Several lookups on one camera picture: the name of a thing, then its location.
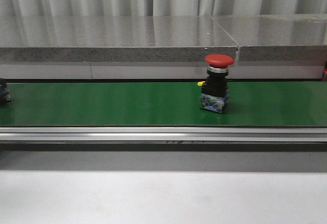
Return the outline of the red mushroom push button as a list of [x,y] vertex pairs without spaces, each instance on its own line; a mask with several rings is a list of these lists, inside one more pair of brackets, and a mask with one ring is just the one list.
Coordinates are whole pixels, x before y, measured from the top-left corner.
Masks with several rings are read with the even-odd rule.
[[210,54],[204,60],[208,64],[208,76],[205,81],[198,82],[201,87],[200,108],[221,114],[229,99],[226,77],[234,60],[223,54]]

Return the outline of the grey speckled countertop left slab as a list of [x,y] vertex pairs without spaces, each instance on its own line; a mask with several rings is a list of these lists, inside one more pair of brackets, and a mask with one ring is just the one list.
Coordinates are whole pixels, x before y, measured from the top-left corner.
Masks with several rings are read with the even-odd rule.
[[235,56],[208,16],[3,16],[1,62],[197,62]]

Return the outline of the red plastic tray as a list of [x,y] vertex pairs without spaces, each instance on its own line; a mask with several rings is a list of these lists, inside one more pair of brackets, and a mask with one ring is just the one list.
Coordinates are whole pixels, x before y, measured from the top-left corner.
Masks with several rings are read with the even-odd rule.
[[325,65],[325,68],[323,71],[322,81],[327,81],[327,64]]

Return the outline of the grey speckled countertop right slab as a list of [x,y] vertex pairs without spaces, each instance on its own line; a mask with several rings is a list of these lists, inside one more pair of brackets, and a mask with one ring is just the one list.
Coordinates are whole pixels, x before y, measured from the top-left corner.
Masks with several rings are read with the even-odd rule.
[[237,45],[239,64],[324,65],[326,14],[214,16]]

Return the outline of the green conveyor belt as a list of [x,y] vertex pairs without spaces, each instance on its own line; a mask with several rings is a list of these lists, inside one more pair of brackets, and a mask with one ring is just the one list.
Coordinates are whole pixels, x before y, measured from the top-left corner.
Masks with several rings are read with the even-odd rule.
[[10,83],[2,150],[326,151],[326,83],[232,81],[222,113],[195,82]]

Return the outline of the grey speckled countertop slab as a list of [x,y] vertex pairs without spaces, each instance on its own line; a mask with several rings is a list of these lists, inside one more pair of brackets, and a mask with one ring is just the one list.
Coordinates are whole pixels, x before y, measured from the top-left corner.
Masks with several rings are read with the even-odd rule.
[[237,45],[239,64],[324,65],[326,14],[214,16]]
[[208,16],[3,16],[1,62],[197,62],[235,56]]

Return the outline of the dark push button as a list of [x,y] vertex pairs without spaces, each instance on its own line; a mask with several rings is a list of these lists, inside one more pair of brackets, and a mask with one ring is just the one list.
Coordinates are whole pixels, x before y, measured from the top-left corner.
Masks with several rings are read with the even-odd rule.
[[3,78],[0,79],[0,106],[10,102],[10,92],[7,87],[7,83]]

